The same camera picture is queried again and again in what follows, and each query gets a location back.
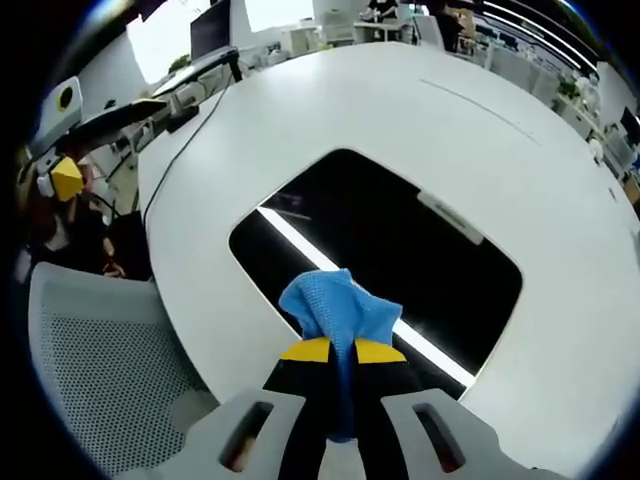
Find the computer monitor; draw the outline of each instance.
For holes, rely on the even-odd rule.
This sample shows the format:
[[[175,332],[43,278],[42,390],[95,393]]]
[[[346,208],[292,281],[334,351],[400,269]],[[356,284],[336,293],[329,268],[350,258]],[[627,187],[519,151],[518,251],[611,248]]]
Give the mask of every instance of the computer monitor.
[[[220,0],[191,22],[191,61],[231,43],[230,0]]]
[[[627,131],[627,138],[632,145],[640,143],[640,122],[638,118],[625,107],[620,123]]]
[[[518,49],[518,41],[516,40],[516,37],[512,37],[511,35],[507,35],[506,33],[501,33],[500,40],[502,40],[505,45],[513,48],[514,50]]]
[[[496,36],[492,28],[483,27],[482,25],[476,25],[476,32],[486,35],[487,37],[495,38]]]

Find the white desk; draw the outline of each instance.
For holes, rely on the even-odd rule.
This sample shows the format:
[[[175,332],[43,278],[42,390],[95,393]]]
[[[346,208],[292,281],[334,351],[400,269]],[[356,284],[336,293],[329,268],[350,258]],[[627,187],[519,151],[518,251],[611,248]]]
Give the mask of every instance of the white desk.
[[[142,152],[143,208],[214,103]],[[372,134],[380,112],[403,122]],[[337,147],[441,198],[518,264],[521,297],[461,401],[515,460],[575,475],[611,431],[640,371],[632,238],[640,223],[620,185],[555,113],[430,49],[366,44],[265,70],[229,89],[174,165],[149,213],[151,261],[211,391],[226,401],[261,385],[295,339],[231,254],[229,234]]]
[[[353,27],[356,30],[356,43],[364,43],[363,36],[358,35],[359,29],[382,30],[384,31],[384,41],[387,42],[389,40],[389,32],[399,32],[406,24],[401,20],[389,23],[355,22]]]
[[[600,125],[591,115],[578,108],[573,101],[564,95],[558,95],[557,98],[560,102],[558,115],[567,121],[581,137],[587,140],[593,134],[600,142],[606,140]]]
[[[313,20],[286,25],[280,29],[280,45],[292,58],[314,52],[318,49],[317,30]]]

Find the yellow face mask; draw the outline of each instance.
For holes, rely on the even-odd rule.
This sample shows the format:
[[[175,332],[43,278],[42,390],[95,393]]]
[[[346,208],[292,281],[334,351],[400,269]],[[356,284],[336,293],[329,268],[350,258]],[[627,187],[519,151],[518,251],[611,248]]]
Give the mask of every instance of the yellow face mask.
[[[63,158],[50,173],[51,183],[58,200],[66,202],[82,191],[84,182],[76,163],[69,157]]]

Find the blue cloth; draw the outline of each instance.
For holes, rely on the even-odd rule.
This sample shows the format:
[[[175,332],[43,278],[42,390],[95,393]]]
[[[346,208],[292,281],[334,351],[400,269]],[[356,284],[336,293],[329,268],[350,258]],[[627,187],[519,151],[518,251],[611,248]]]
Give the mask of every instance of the blue cloth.
[[[636,153],[636,159],[633,162],[633,168],[640,173],[640,153]]]
[[[342,428],[333,440],[353,437],[350,394],[351,351],[356,338],[391,345],[393,324],[402,314],[397,303],[374,297],[356,285],[349,270],[303,273],[280,296],[280,307],[296,317],[303,338],[328,337],[336,352],[342,394]]]

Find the rectangular cutout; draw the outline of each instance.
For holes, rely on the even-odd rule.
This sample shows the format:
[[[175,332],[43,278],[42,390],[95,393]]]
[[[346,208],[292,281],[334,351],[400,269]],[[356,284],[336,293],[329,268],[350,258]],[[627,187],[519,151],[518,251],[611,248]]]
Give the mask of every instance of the rectangular cutout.
[[[244,470],[255,439],[272,410],[273,405],[265,402],[258,402],[249,409],[222,451],[221,465],[232,472]]]
[[[416,405],[414,411],[431,440],[444,473],[452,473],[464,465],[464,457],[444,422],[429,405]]]
[[[394,346],[423,388],[453,398],[473,383],[522,289],[517,266],[473,218],[347,149],[328,153],[257,206],[231,232],[229,247],[298,333],[278,307],[282,291],[309,270],[348,268],[373,295],[403,306]]]

